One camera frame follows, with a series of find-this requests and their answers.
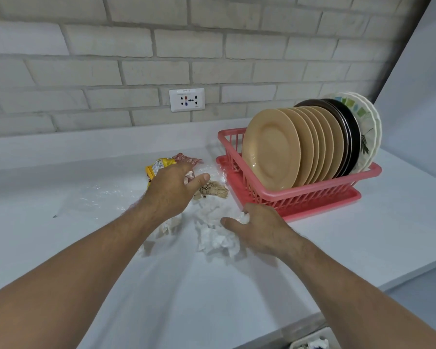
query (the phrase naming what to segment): person's left arm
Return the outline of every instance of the person's left arm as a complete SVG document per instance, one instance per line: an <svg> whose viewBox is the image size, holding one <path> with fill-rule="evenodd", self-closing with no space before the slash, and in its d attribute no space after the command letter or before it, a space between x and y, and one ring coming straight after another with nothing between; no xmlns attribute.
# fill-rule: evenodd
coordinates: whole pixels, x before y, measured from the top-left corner
<svg viewBox="0 0 436 349"><path fill-rule="evenodd" d="M184 185L190 170L188 163L161 169L122 216L0 289L0 348L76 348L145 239L210 179Z"/></svg>

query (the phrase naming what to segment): electrical outlet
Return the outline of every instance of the electrical outlet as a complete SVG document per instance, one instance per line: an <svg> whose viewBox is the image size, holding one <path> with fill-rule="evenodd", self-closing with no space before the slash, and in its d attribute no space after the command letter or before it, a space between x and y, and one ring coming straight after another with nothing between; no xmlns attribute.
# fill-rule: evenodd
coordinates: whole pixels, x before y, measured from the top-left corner
<svg viewBox="0 0 436 349"><path fill-rule="evenodd" d="M205 89L170 89L171 111L205 109Z"/></svg>

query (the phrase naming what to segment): brick wall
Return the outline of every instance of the brick wall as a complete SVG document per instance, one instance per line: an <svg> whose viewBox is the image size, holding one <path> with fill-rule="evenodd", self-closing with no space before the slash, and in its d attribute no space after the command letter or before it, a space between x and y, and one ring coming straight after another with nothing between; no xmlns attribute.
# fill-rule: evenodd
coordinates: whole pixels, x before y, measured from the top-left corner
<svg viewBox="0 0 436 349"><path fill-rule="evenodd" d="M0 136L374 98L428 0L0 0ZM205 88L171 112L168 90Z"/></svg>

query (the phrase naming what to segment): dish rack slat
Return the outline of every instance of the dish rack slat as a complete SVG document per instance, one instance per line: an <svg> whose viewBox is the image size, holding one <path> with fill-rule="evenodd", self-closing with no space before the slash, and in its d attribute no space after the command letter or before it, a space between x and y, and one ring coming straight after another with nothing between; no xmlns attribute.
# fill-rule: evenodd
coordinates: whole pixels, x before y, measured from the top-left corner
<svg viewBox="0 0 436 349"><path fill-rule="evenodd" d="M250 202L272 206L287 222L360 199L360 192L353 186L360 180L376 177L382 172L378 164L372 163L369 170L357 174L283 191L269 191L242 159L239 142L242 142L245 130L244 127L218 132L218 139L225 147L226 155L221 155L216 161L226 171L232 193L242 205Z"/></svg>

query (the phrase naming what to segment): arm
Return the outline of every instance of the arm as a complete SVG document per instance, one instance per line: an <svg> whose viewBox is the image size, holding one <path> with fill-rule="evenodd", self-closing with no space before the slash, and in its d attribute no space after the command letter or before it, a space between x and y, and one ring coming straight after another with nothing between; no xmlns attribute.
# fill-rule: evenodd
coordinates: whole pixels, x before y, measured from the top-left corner
<svg viewBox="0 0 436 349"><path fill-rule="evenodd" d="M210 176L187 163L158 172L137 205L0 290L0 348L76 348L139 247Z"/></svg>
<svg viewBox="0 0 436 349"><path fill-rule="evenodd" d="M221 223L301 279L343 348L436 348L436 331L295 233L271 207L247 204L250 223Z"/></svg>

